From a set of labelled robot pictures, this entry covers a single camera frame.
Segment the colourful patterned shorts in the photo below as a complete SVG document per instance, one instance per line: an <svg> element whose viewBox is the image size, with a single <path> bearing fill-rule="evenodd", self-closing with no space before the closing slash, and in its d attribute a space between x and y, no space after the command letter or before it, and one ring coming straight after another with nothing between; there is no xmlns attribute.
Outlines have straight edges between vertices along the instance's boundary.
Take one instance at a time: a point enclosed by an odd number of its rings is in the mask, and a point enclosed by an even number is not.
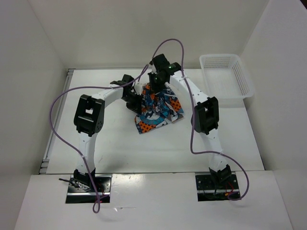
<svg viewBox="0 0 307 230"><path fill-rule="evenodd" d="M149 83L143 84L141 97L141 112L134 118L139 134L148 133L183 118L184 110L169 86L160 92L152 92Z"/></svg>

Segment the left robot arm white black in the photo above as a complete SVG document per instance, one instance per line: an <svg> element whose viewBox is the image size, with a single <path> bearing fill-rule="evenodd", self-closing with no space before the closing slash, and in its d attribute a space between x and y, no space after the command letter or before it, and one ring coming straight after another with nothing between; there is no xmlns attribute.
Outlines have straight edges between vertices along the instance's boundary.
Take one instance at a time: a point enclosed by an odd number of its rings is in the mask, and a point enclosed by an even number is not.
<svg viewBox="0 0 307 230"><path fill-rule="evenodd" d="M125 74L122 80L111 82L109 89L93 96L83 94L79 98L73 122L79 133L78 150L82 159L78 161L73 178L86 192L92 191L96 185L94 150L97 134L104 124L105 109L114 101L122 99L129 110L137 114L141 112L142 98L133 87L134 80L132 76Z"/></svg>

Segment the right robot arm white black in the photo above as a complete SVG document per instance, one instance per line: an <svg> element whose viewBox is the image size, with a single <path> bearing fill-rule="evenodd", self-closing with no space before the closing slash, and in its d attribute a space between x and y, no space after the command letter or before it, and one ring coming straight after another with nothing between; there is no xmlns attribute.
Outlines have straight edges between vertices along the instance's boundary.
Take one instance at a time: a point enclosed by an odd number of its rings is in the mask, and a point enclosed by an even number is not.
<svg viewBox="0 0 307 230"><path fill-rule="evenodd" d="M175 87L179 92L189 97L192 106L190 151L192 154L211 154L209 163L210 181L215 188L222 188L231 177L231 169L222 153L222 146L218 138L219 103L216 97L209 97L202 92L186 76L183 66L170 63L164 54L152 58L153 67L149 74L151 88L154 92L161 92L166 83ZM194 134L200 134L205 144L212 150L196 152L193 149Z"/></svg>

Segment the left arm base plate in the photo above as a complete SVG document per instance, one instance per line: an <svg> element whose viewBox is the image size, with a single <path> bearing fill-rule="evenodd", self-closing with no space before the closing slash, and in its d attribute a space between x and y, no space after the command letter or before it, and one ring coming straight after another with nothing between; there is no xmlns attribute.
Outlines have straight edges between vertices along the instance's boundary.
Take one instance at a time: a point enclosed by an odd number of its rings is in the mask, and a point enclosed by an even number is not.
<svg viewBox="0 0 307 230"><path fill-rule="evenodd" d="M100 196L100 203L110 202L111 193L111 179L112 175L107 174L96 174L94 182ZM70 177L70 181L74 184L69 183L66 204L93 204L96 200L96 194L93 188L86 188L82 185L78 185L74 182L73 175Z"/></svg>

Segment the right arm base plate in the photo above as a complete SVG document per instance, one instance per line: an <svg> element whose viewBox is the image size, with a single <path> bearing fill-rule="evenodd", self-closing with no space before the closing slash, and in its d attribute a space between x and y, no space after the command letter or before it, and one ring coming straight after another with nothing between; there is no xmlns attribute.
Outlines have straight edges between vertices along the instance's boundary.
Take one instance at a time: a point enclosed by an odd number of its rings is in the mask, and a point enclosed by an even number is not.
<svg viewBox="0 0 307 230"><path fill-rule="evenodd" d="M240 190L235 173L220 185L214 184L208 172L196 173L195 181L199 202L224 201L228 200L228 197L233 199L238 199L240 197Z"/></svg>

